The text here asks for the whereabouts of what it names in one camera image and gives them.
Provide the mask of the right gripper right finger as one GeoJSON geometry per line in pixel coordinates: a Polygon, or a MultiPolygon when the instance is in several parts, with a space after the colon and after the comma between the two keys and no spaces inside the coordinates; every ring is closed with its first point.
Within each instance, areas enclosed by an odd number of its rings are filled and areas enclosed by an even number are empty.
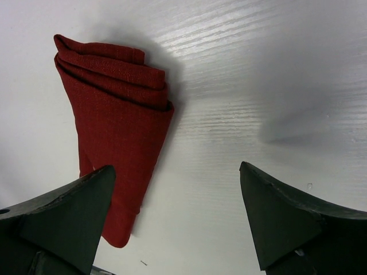
{"type": "Polygon", "coordinates": [[[248,162],[240,185],[260,270],[366,274],[366,212],[319,199],[248,162]]]}

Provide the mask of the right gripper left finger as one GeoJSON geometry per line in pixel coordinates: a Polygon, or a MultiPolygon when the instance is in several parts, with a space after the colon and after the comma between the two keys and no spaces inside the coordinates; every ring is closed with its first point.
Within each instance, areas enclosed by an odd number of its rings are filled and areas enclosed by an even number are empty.
{"type": "Polygon", "coordinates": [[[1,209],[1,274],[90,274],[115,178],[104,166],[1,209]]]}

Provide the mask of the dark red cloth napkin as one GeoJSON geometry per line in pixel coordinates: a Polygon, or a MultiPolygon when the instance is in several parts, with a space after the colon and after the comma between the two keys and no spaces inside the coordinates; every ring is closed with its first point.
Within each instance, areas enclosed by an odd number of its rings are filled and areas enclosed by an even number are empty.
{"type": "Polygon", "coordinates": [[[55,66],[75,117],[80,175],[116,172],[103,238],[126,246],[174,114],[165,72],[144,51],[55,35],[55,66]]]}

